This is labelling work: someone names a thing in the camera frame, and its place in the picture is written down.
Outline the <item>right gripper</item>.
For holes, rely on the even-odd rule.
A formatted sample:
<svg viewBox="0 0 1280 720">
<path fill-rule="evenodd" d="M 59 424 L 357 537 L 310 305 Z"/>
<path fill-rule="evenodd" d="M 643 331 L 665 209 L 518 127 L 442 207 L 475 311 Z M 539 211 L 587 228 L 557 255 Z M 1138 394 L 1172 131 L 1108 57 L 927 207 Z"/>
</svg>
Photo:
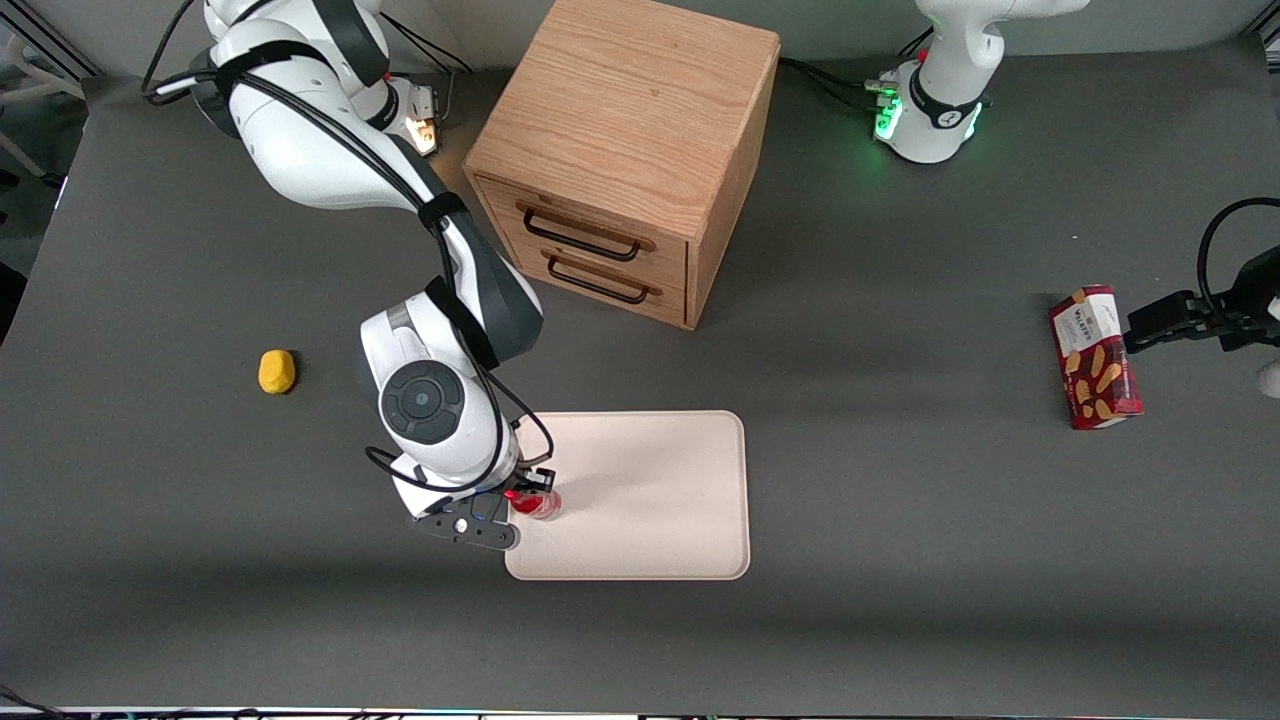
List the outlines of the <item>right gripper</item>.
<svg viewBox="0 0 1280 720">
<path fill-rule="evenodd" d="M 435 512 L 439 506 L 462 498 L 500 491 L 503 484 L 503 496 L 507 500 L 527 498 L 529 495 L 549 495 L 556 488 L 556 471 L 549 468 L 524 468 L 520 470 L 520 482 L 507 482 L 518 470 L 518 462 L 500 462 L 483 483 L 470 489 L 461 489 L 461 486 L 470 482 L 467 477 L 433 471 L 419 462 L 392 462 L 390 468 L 396 471 L 392 477 L 396 491 L 413 518 L 425 518 L 428 514 Z M 401 475 L 408 477 L 419 484 L 447 488 L 449 492 L 419 487 L 402 479 Z"/>
</svg>

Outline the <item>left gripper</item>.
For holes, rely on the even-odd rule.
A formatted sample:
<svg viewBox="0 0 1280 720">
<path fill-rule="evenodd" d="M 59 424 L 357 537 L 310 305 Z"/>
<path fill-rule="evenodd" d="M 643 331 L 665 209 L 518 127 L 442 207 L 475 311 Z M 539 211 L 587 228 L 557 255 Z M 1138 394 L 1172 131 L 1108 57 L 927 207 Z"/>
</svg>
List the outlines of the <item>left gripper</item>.
<svg viewBox="0 0 1280 720">
<path fill-rule="evenodd" d="M 1224 352 L 1251 345 L 1279 347 L 1279 246 L 1252 258 L 1238 272 L 1233 286 L 1220 295 L 1221 307 L 1234 329 L 1221 327 L 1208 304 L 1189 290 L 1176 291 L 1128 315 L 1124 334 L 1126 351 L 1144 352 L 1170 342 L 1220 337 Z"/>
</svg>

